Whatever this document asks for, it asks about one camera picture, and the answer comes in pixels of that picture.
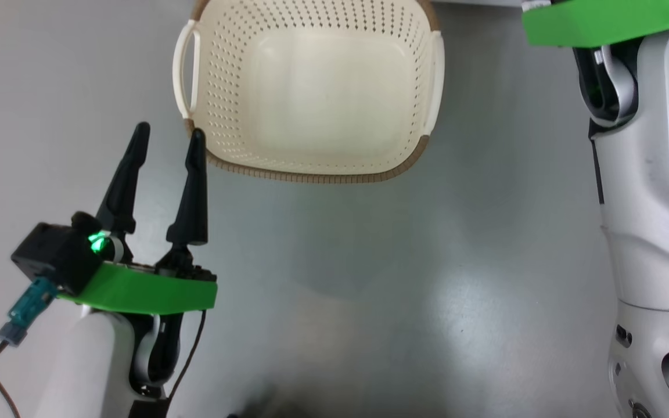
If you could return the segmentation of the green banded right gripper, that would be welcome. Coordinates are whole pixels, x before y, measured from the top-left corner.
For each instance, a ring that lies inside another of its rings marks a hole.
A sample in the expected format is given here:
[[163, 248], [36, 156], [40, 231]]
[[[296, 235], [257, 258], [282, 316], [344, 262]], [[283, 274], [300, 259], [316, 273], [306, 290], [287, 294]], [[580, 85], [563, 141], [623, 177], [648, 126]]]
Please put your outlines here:
[[669, 31], [669, 1], [523, 1], [529, 44], [597, 48]]

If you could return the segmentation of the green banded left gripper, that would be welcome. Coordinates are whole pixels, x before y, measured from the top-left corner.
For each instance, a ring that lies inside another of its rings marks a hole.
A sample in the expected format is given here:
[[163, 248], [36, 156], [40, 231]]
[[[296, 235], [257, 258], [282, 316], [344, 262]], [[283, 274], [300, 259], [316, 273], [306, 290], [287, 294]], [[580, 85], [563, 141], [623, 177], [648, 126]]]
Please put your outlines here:
[[[135, 233], [135, 196], [149, 137], [150, 124], [139, 122], [96, 212], [103, 230]], [[208, 242], [206, 151], [204, 132], [193, 129], [184, 163], [188, 176], [175, 222], [166, 235], [173, 246]], [[213, 279], [167, 277], [149, 265], [125, 264], [112, 256], [114, 252], [107, 249], [64, 256], [58, 262], [59, 297], [103, 311], [142, 315], [174, 315], [215, 306], [218, 285]]]

